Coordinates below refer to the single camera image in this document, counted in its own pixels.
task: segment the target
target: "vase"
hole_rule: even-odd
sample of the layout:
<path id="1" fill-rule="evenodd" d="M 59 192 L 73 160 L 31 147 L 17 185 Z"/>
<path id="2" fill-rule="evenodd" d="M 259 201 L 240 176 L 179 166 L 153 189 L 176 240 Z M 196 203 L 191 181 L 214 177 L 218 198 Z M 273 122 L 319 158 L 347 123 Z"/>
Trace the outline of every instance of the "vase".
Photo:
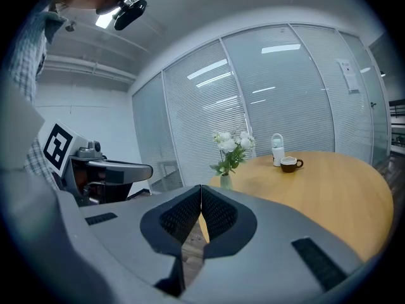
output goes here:
<path id="1" fill-rule="evenodd" d="M 221 188 L 232 190 L 232 179 L 230 178 L 230 175 L 221 175 Z"/>

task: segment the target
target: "wall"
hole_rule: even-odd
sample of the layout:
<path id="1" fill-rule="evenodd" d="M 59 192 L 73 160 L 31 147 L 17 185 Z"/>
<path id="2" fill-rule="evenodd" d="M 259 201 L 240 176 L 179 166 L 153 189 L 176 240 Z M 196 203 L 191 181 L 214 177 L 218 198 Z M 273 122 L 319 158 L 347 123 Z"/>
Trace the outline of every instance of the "wall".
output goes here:
<path id="1" fill-rule="evenodd" d="M 405 80 L 395 73 L 386 75 L 384 78 L 385 89 L 387 90 L 388 101 L 405 99 Z"/>
<path id="2" fill-rule="evenodd" d="M 232 6 L 233 3 L 228 2 L 226 7 L 220 9 L 233 10 Z M 137 81 L 129 89 L 129 96 L 132 96 L 148 80 L 177 58 L 210 40 L 238 30 L 269 23 L 304 22 L 337 27 L 351 33 L 358 33 L 360 31 L 357 26 L 358 19 L 353 15 L 351 15 L 350 18 L 346 14 L 339 15 L 331 11 L 325 11 L 325 9 L 314 9 L 305 6 L 267 6 L 240 12 L 235 8 L 234 12 L 236 12 L 236 14 L 226 15 L 200 27 L 198 27 L 198 25 L 193 26 L 193 23 L 196 23 L 196 19 L 208 18 L 207 14 L 210 14 L 212 19 L 212 14 L 215 14 L 213 10 L 218 10 L 219 12 L 220 9 L 219 7 L 212 7 L 209 10 L 193 14 L 190 19 L 184 19 L 176 26 L 171 26 L 173 30 L 166 33 L 165 36 L 151 48 L 153 56 L 147 64 L 144 65 Z M 372 26 L 369 24 L 367 27 L 362 25 L 365 31 L 369 31 L 370 27 Z M 374 28 L 374 32 L 380 33 L 379 29 L 381 28 L 378 24 L 376 24 Z"/>
<path id="3" fill-rule="evenodd" d="M 96 76 L 44 71 L 37 88 L 35 107 L 45 118 L 39 132 L 43 146 L 52 121 L 60 119 L 89 140 L 101 143 L 101 151 L 110 160 L 141 163 L 135 135 L 132 106 L 122 84 Z M 146 181 L 136 182 L 131 193 L 148 188 Z"/>
<path id="4" fill-rule="evenodd" d="M 397 125 L 397 124 L 405 124 L 405 117 L 391 117 L 391 125 L 393 127 L 401 128 L 403 129 L 403 125 Z"/>

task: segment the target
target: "brown coffee cup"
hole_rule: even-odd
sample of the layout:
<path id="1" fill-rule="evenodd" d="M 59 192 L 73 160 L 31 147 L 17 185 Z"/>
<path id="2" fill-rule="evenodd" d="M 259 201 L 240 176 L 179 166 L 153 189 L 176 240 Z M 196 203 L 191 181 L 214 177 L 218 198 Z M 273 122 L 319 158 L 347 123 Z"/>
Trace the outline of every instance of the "brown coffee cup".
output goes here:
<path id="1" fill-rule="evenodd" d="M 304 162 L 300 159 L 293 158 L 292 156 L 288 156 L 286 158 L 282 158 L 280 161 L 281 169 L 284 172 L 294 172 L 297 168 L 301 168 L 304 165 Z"/>

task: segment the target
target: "water bottle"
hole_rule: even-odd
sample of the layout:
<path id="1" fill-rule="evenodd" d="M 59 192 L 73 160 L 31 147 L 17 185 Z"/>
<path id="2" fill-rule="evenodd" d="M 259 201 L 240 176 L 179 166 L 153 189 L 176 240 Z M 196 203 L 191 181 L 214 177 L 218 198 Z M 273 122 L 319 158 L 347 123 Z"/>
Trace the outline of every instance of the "water bottle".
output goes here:
<path id="1" fill-rule="evenodd" d="M 282 158 L 285 158 L 284 153 L 284 140 L 281 134 L 276 133 L 271 137 L 271 146 L 272 146 L 272 153 L 273 153 L 273 165 L 275 167 L 281 166 L 280 162 Z"/>

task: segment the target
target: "wooden table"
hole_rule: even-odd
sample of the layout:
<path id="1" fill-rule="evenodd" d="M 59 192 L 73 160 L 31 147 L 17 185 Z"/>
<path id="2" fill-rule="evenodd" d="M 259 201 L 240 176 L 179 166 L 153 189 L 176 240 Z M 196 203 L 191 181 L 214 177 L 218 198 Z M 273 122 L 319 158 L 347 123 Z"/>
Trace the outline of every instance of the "wooden table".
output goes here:
<path id="1" fill-rule="evenodd" d="M 285 204 L 334 233 L 363 260 L 382 247 L 391 227 L 393 202 L 383 177 L 367 163 L 329 152 L 290 152 L 304 161 L 291 174 L 273 166 L 273 156 L 241 163 L 232 174 L 235 191 Z M 219 177 L 210 186 L 219 187 Z M 209 242 L 205 221 L 202 233 Z"/>

